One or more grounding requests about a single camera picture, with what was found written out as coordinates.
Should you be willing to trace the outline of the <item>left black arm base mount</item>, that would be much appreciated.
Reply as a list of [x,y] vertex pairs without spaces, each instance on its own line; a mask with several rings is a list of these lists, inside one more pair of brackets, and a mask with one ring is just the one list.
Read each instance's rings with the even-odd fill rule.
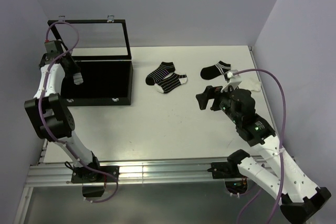
[[82,184],[82,195],[86,198],[100,198],[106,189],[107,183],[115,182],[105,174],[86,170],[84,167],[74,168],[71,177],[72,184]]

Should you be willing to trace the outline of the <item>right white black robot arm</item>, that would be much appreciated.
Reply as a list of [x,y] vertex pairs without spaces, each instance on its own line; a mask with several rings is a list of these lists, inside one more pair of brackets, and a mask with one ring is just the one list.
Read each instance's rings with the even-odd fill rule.
[[223,111],[235,124],[238,135],[258,152],[271,167],[268,172],[244,150],[237,150],[227,158],[228,173],[234,177],[245,176],[273,198],[280,197],[282,214],[290,223],[305,223],[330,199],[325,187],[313,182],[292,159],[272,126],[255,110],[255,100],[245,89],[208,86],[196,95],[201,110],[212,99],[212,111]]

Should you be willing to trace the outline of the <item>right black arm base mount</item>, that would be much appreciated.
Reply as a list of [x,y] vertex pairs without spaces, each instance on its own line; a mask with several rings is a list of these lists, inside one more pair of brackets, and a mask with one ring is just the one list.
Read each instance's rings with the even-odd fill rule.
[[243,176],[232,162],[212,162],[207,169],[212,179],[223,179],[230,195],[240,196],[247,192],[247,177]]

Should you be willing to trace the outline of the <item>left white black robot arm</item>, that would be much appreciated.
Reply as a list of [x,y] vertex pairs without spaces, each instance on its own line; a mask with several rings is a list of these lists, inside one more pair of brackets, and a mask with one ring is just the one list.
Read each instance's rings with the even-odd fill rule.
[[71,158],[65,165],[83,181],[96,182],[102,168],[92,151],[87,149],[75,133],[74,118],[61,98],[65,79],[75,85],[83,84],[80,67],[61,40],[46,40],[46,53],[39,68],[41,80],[33,99],[24,103],[25,111],[40,139],[58,145]]

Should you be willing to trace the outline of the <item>black white-striped sock white toe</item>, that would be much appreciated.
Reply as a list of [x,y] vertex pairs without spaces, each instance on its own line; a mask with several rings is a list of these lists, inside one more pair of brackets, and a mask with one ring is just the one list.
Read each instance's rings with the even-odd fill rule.
[[167,94],[172,90],[174,90],[175,88],[183,84],[186,84],[187,81],[188,78],[186,74],[172,73],[171,76],[158,82],[157,84],[154,85],[154,87],[159,93]]

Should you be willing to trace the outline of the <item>white sock black thin stripes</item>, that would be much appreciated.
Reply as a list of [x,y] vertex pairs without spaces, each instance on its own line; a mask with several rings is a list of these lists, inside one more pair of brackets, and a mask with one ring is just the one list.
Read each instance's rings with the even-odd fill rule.
[[72,77],[73,77],[73,81],[74,81],[75,85],[78,86],[78,85],[81,85],[83,83],[83,77],[82,77],[81,72],[75,73]]

